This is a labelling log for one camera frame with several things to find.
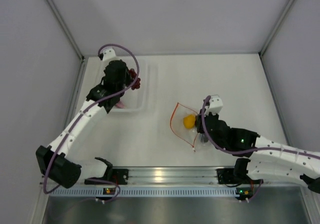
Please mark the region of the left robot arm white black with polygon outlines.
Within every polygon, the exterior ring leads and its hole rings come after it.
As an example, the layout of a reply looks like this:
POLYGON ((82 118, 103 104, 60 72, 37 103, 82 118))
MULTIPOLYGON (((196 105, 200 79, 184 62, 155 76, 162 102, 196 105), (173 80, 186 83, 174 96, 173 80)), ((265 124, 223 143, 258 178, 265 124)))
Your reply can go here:
POLYGON ((88 91, 73 120, 55 140, 35 152, 45 194, 51 193, 48 181, 69 189, 80 181, 107 184, 113 178, 113 165, 106 159, 96 156, 93 161, 76 161, 74 157, 80 147, 87 145, 86 138, 100 119, 110 113, 127 90, 139 86, 138 62, 136 68, 129 68, 121 59, 108 59, 103 64, 104 75, 88 91))

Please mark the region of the yellow fake lemon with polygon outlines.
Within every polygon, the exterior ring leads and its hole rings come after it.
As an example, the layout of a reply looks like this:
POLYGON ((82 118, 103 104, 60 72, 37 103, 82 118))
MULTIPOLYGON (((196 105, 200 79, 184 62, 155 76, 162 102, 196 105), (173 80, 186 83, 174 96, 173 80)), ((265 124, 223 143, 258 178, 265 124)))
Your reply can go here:
POLYGON ((196 126, 196 115, 189 114, 183 118, 182 122, 183 122, 183 126, 187 130, 191 130, 196 126))

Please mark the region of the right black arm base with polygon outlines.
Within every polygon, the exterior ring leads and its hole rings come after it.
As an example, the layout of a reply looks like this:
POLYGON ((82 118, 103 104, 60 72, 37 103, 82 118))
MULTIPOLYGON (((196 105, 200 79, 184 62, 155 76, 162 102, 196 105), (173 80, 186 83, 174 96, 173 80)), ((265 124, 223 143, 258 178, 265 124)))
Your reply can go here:
POLYGON ((220 185, 237 185, 241 183, 241 180, 234 175, 234 168, 218 168, 216 174, 220 185))

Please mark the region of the clear zip top bag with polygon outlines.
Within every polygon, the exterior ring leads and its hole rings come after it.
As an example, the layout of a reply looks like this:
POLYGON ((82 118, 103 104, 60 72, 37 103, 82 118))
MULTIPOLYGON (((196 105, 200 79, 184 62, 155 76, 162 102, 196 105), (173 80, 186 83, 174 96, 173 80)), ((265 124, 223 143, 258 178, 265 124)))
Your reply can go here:
POLYGON ((203 135, 197 132, 196 115, 195 110, 178 102, 171 114, 169 126, 174 135, 190 145, 194 152, 203 152, 209 143, 204 143, 203 135))

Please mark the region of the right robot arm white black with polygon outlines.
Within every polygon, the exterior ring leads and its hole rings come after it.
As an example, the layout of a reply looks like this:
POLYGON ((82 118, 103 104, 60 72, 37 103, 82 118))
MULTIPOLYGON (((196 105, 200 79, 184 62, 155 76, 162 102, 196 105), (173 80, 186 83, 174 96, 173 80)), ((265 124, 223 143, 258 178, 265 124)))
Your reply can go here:
POLYGON ((225 154, 237 157, 235 180, 291 182, 320 192, 320 153, 280 144, 254 131, 229 127, 218 114, 198 114, 198 133, 225 154))

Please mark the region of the purple fake eggplant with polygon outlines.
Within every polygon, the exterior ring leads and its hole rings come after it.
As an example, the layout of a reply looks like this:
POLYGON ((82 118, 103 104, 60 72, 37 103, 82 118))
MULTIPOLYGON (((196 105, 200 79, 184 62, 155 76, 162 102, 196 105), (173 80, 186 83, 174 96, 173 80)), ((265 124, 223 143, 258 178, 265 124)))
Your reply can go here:
POLYGON ((122 102, 122 101, 119 101, 117 104, 116 104, 116 107, 118 109, 125 109, 126 108, 126 105, 122 102))

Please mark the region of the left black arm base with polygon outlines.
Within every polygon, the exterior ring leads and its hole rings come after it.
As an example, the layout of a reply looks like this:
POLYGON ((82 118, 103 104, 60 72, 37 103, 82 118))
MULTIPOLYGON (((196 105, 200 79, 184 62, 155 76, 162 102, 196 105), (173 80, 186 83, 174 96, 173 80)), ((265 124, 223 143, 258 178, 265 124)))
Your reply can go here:
POLYGON ((129 170, 126 168, 107 168, 102 177, 90 177, 84 181, 85 185, 102 185, 113 183, 126 185, 128 183, 129 170))

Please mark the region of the dark red fake grapes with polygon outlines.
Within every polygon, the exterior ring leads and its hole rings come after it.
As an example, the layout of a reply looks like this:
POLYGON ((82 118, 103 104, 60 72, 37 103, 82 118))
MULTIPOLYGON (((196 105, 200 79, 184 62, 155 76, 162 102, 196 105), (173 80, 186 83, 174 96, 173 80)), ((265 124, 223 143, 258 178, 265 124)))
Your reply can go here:
POLYGON ((133 84, 131 86, 132 90, 138 90, 141 87, 141 78, 138 76, 137 72, 131 68, 129 70, 129 74, 131 76, 131 79, 133 80, 133 84))

